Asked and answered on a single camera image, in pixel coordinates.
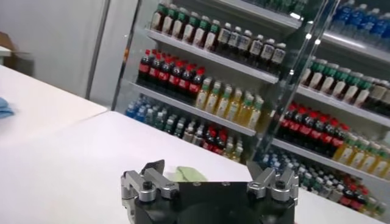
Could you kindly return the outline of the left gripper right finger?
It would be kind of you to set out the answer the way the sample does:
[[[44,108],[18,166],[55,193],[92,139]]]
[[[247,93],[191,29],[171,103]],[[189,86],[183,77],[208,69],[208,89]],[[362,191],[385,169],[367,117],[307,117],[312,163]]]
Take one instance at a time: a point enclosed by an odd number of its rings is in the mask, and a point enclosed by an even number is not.
[[[271,198],[279,202],[293,200],[298,203],[299,177],[290,168],[277,174],[275,168],[267,167],[262,169],[254,161],[246,163],[252,181],[247,184],[247,193],[256,199],[262,199],[270,195]]]

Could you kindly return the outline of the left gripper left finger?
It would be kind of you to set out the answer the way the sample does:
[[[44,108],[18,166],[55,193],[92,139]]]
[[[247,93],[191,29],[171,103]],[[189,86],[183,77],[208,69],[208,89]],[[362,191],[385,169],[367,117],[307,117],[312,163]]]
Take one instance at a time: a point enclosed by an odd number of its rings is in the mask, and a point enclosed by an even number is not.
[[[138,198],[141,202],[153,202],[157,193],[164,199],[175,200],[180,195],[179,184],[163,176],[165,160],[147,163],[140,173],[125,171],[121,176],[123,200]]]

